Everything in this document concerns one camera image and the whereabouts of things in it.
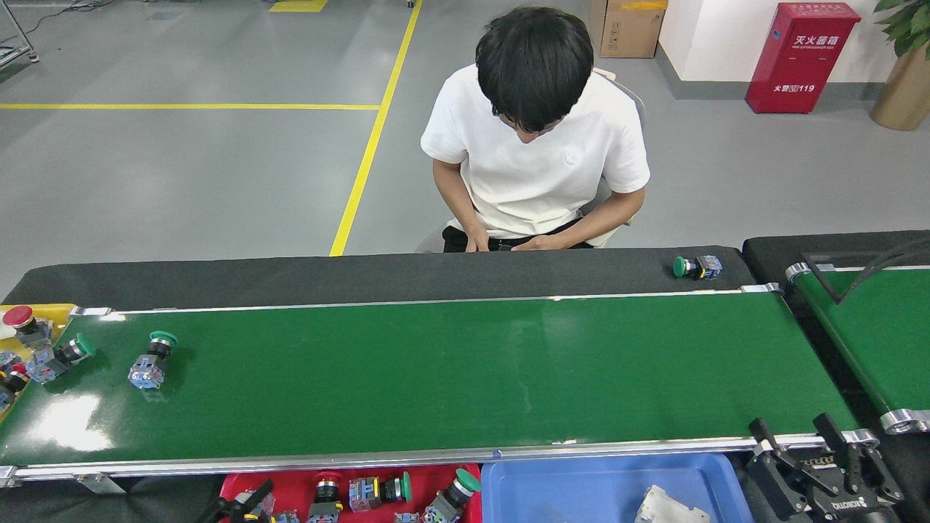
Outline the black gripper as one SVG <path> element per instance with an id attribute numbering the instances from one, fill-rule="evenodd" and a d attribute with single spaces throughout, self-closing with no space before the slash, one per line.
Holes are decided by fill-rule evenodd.
<path id="1" fill-rule="evenodd" d="M 810 512 L 818 522 L 893 522 L 891 507 L 904 500 L 879 451 L 846 441 L 833 418 L 821 414 L 814 427 L 833 451 L 835 472 L 818 473 L 777 443 L 764 418 L 748 424 L 757 446 L 747 470 L 778 519 Z"/>

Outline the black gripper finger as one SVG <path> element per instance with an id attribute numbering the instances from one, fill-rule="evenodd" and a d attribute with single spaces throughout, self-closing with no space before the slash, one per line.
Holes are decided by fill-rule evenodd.
<path id="1" fill-rule="evenodd" d="M 207 506 L 207 522 L 275 522 L 273 516 L 272 480 L 266 480 L 258 490 L 243 491 L 230 499 L 219 497 Z"/>

